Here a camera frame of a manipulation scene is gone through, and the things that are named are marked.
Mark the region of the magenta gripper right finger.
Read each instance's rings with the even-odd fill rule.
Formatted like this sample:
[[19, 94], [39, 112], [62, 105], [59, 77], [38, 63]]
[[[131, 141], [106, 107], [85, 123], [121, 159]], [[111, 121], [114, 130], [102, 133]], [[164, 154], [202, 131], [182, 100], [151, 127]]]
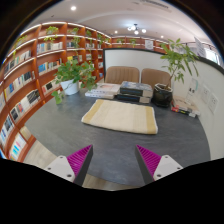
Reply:
[[169, 155], [160, 156], [140, 145], [136, 146], [135, 156], [145, 184], [182, 169], [182, 166]]

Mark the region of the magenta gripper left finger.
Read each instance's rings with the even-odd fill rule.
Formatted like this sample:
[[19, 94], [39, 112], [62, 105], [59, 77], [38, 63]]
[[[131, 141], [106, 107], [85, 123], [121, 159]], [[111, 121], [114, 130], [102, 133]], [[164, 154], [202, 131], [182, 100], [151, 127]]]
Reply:
[[88, 145], [69, 156], [58, 156], [45, 170], [78, 186], [82, 186], [92, 156], [93, 146]]

